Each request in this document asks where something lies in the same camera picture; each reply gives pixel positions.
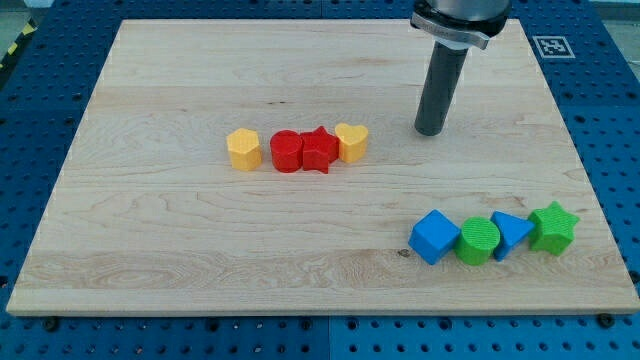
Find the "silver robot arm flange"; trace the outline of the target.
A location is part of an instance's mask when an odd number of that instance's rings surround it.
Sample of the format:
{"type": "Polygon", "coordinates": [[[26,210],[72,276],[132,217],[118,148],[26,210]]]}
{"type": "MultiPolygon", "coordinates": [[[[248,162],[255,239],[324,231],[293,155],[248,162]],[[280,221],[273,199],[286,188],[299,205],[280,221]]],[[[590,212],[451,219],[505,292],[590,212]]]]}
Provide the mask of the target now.
{"type": "Polygon", "coordinates": [[[416,0],[410,25],[451,50],[484,50],[511,9],[511,0],[416,0]]]}

